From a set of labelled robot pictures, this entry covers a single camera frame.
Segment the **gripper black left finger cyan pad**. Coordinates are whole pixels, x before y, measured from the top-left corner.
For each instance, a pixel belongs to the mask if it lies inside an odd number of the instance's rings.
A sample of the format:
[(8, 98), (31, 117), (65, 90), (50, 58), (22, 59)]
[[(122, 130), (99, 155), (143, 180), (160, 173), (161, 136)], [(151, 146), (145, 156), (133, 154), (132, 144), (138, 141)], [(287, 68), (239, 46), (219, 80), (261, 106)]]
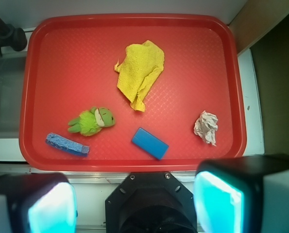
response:
[(74, 233), (74, 187), (61, 173), (0, 175), (0, 233)]

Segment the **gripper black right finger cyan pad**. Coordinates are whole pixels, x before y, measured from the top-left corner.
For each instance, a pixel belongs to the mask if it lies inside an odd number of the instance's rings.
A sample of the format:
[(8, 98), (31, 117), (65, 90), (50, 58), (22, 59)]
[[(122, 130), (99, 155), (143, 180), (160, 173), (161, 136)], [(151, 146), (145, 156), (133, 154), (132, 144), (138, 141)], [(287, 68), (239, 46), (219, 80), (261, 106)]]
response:
[(289, 155), (204, 160), (193, 197), (206, 233), (289, 233)]

